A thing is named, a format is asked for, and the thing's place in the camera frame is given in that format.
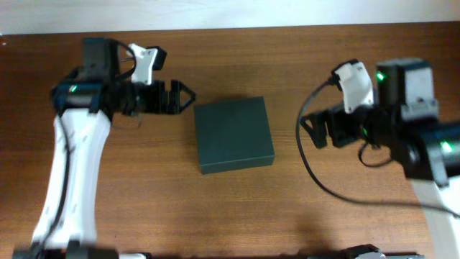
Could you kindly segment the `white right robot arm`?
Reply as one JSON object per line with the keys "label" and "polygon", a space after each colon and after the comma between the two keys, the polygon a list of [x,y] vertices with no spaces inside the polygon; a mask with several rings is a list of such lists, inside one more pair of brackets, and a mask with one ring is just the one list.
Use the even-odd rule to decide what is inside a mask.
{"label": "white right robot arm", "polygon": [[343,94],[340,104],[308,113],[295,124],[316,148],[344,147],[357,140],[390,151],[402,166],[424,211],[437,258],[459,256],[459,123],[442,122],[431,64],[421,58],[380,62],[371,77],[363,62],[337,65],[326,86]]}

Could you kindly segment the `black storage box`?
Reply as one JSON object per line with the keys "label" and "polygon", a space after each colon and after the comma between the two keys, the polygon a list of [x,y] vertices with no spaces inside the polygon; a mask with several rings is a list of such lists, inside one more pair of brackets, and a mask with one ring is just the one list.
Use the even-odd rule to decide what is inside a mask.
{"label": "black storage box", "polygon": [[275,150],[263,97],[197,105],[194,119],[203,175],[274,163]]}

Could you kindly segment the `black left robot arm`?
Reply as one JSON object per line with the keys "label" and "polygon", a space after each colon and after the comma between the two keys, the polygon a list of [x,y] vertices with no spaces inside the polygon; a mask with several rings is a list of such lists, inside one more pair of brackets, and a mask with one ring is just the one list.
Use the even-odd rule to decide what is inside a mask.
{"label": "black left robot arm", "polygon": [[50,92],[55,147],[47,195],[29,247],[14,258],[121,258],[97,244],[95,201],[101,155],[113,117],[176,115],[196,93],[174,80],[155,80],[167,53],[111,38],[83,40],[83,64]]}

